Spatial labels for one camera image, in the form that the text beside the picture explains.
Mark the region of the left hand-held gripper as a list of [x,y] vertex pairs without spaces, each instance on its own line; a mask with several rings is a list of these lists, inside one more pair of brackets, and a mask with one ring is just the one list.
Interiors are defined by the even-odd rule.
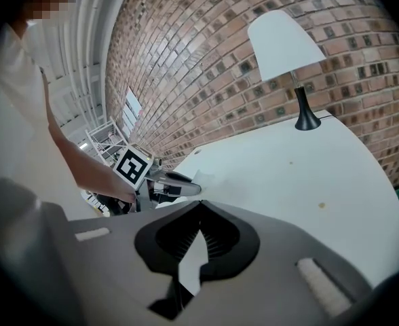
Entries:
[[[149,152],[143,152],[137,145],[127,145],[113,167],[134,191],[134,212],[148,211],[164,202],[174,202],[181,196],[196,196],[201,193],[200,185],[177,172],[166,172],[162,160]],[[177,186],[174,181],[183,182]]]

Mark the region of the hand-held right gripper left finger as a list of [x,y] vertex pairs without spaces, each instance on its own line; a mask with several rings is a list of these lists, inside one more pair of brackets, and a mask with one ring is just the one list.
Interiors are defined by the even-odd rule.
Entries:
[[177,260],[155,241],[157,231],[199,203],[66,223],[66,264],[86,325],[199,325],[191,302],[175,295]]

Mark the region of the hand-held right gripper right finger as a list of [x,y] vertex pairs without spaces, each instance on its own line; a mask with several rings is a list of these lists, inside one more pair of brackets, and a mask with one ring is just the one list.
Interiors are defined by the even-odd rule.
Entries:
[[227,204],[214,205],[256,230],[259,252],[236,277],[203,283],[181,313],[182,325],[327,323],[328,315],[297,268],[305,258],[312,258],[353,302],[372,291],[350,262],[300,227]]

